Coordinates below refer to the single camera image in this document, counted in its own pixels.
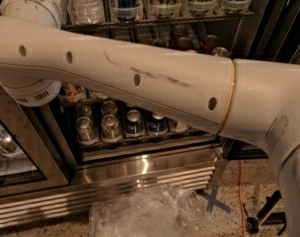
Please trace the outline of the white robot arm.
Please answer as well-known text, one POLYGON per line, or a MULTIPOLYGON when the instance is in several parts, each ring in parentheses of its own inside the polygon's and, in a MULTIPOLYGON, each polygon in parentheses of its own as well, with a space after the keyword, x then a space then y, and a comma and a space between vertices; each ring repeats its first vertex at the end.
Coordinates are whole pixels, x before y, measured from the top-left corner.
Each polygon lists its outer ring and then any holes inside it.
POLYGON ((10 0, 0 16, 0 85, 18 103, 84 86, 270 158, 290 237, 300 237, 300 65, 230 59, 85 36, 57 28, 56 0, 10 0))

